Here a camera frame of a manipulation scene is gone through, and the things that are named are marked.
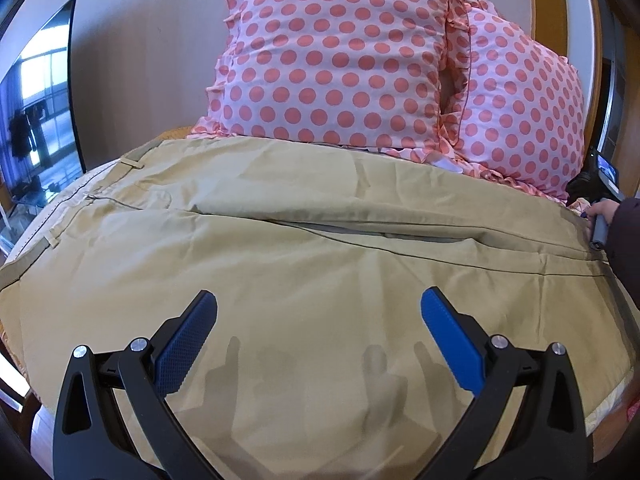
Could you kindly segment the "person's right hand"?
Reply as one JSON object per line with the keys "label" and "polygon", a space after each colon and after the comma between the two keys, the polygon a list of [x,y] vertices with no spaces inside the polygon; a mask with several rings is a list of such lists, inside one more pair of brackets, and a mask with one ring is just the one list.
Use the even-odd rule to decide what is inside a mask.
{"label": "person's right hand", "polygon": [[601,216],[607,224],[611,224],[615,213],[620,206],[615,200],[604,198],[600,202],[595,202],[586,210],[586,215],[591,222],[595,222],[596,218]]}

